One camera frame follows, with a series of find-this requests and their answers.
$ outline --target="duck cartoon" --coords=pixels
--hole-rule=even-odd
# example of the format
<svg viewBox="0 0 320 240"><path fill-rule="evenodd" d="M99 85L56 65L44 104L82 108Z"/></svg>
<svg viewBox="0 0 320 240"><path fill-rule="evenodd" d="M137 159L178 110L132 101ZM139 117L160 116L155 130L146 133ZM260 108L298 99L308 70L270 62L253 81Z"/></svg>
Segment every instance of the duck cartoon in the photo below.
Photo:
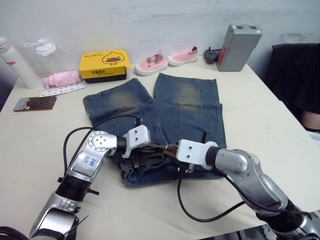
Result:
<svg viewBox="0 0 320 240"><path fill-rule="evenodd" d="M112 51L102 58L104 64L116 65L125 60L125 57L118 52Z"/></svg>

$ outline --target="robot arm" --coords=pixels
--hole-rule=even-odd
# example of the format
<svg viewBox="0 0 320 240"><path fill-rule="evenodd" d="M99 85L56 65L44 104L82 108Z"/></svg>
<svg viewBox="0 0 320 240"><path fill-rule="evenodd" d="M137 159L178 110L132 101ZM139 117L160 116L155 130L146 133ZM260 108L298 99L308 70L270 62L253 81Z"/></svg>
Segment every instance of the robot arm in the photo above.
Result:
<svg viewBox="0 0 320 240"><path fill-rule="evenodd" d="M97 194L90 186L103 164L103 157L121 155L128 158L132 149L150 142L150 133L144 125L129 130L123 137L105 131L91 133L84 150L71 163L59 187L51 194L34 222L30 239L46 236L58 240L74 240L76 231L72 229L79 222L76 213L80 211L87 193Z"/></svg>
<svg viewBox="0 0 320 240"><path fill-rule="evenodd" d="M256 212L260 220L269 224L279 238L320 239L320 229L309 217L292 214L299 209L271 178L262 172L260 161L254 154L240 149L222 149L215 142L203 144L180 140L176 158L230 176L245 195L244 197L240 194L243 201Z"/></svg>

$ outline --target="mobile phone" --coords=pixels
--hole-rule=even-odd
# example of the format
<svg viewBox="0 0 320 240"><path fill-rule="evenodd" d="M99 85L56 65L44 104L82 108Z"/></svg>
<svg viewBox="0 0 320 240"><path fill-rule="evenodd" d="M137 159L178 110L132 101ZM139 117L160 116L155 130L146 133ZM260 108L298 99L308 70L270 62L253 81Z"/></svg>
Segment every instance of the mobile phone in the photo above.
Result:
<svg viewBox="0 0 320 240"><path fill-rule="evenodd" d="M57 100L56 96L22 97L16 103L14 112L51 110Z"/></svg>

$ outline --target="faded denim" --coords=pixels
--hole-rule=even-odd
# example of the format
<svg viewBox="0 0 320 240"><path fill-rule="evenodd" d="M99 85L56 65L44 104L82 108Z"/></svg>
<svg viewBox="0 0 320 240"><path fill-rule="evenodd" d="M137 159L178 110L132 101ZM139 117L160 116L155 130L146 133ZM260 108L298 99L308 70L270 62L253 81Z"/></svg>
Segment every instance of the faded denim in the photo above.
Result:
<svg viewBox="0 0 320 240"><path fill-rule="evenodd" d="M208 141L226 148L222 104L219 103L216 80L174 77L160 73L155 86L154 98L145 87L132 80L83 99L92 125L119 115L135 115L150 131L152 143L163 145L177 143L180 139L200 142L204 131ZM135 126L130 117L120 117L101 124L98 128L122 136ZM180 162L167 158L165 161L137 168L126 167L120 156L109 157L121 170L126 183L134 186L153 185L176 180ZM195 166L187 178L215 179L219 176Z"/></svg>

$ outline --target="table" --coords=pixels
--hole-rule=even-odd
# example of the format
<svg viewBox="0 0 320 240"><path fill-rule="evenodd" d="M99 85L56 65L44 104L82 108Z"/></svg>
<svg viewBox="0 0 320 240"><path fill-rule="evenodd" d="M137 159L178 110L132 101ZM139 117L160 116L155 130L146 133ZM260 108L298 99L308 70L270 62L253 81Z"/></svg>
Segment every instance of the table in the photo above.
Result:
<svg viewBox="0 0 320 240"><path fill-rule="evenodd" d="M195 63L168 67L164 74L217 79L228 148L256 154L269 175L304 211L320 209L320 148L285 105L245 66L241 72L219 72L200 57ZM83 97L138 78L153 95L157 74L127 80L88 84L57 96L53 110L13 112L21 97L38 96L43 87L27 89L19 80L0 113L0 226L29 231L63 174L63 142L73 129L90 126ZM67 146L70 159L84 132ZM77 216L89 217L79 226L77 240L87 239L201 239L264 224L243 205L222 219L199 223L180 208L177 182L146 187L125 185L120 171L105 161ZM209 218L241 201L223 179L184 180L181 196L188 211Z"/></svg>

